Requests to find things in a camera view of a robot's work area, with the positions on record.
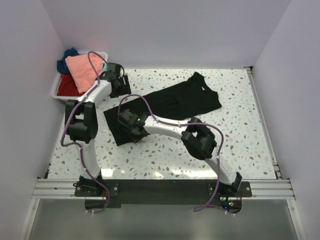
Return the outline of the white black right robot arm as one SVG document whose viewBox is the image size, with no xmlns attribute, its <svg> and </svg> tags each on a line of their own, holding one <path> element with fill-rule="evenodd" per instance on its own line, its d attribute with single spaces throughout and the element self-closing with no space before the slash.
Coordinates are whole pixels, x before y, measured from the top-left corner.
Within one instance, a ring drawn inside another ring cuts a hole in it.
<svg viewBox="0 0 320 240">
<path fill-rule="evenodd" d="M 181 140 L 187 152 L 195 159 L 205 161 L 219 177 L 223 192 L 230 197 L 241 190 L 241 174 L 221 156 L 223 143 L 217 144 L 210 130 L 213 125 L 197 117 L 190 120 L 172 120 L 150 113 L 136 114 L 128 109 L 117 117 L 124 132 L 137 143 L 148 135 L 163 135 Z"/>
</svg>

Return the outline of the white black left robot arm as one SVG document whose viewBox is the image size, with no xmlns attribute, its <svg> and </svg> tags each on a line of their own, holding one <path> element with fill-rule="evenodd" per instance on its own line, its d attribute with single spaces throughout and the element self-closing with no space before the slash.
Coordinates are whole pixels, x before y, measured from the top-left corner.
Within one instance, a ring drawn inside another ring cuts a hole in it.
<svg viewBox="0 0 320 240">
<path fill-rule="evenodd" d="M 98 117 L 96 106 L 105 98 L 118 98 L 131 94 L 129 79 L 125 69 L 118 63 L 109 63 L 99 80 L 81 97 L 76 100 L 68 100 L 65 103 L 65 124 L 61 138 L 64 143 L 65 135 L 68 135 L 71 144 L 76 144 L 80 150 L 80 162 L 82 179 L 89 179 L 86 191 L 92 196 L 99 196 L 104 190 L 104 184 L 98 179 L 101 177 L 101 169 L 98 165 L 95 150 L 95 138 L 98 133 Z"/>
</svg>

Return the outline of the black t shirt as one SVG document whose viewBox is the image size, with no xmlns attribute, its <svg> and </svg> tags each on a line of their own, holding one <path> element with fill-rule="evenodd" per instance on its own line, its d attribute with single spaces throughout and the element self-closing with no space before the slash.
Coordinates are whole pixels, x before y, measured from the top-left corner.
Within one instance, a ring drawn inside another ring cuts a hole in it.
<svg viewBox="0 0 320 240">
<path fill-rule="evenodd" d="M 205 77 L 198 72 L 194 72 L 186 81 L 143 97 L 156 116 L 172 120 L 184 120 L 222 107 L 218 93 L 208 87 Z M 148 112 L 147 105 L 139 97 L 122 103 L 120 109 L 130 110 L 137 115 Z M 116 145 L 131 143 L 132 140 L 117 120 L 118 106 L 104 111 L 103 114 Z"/>
</svg>

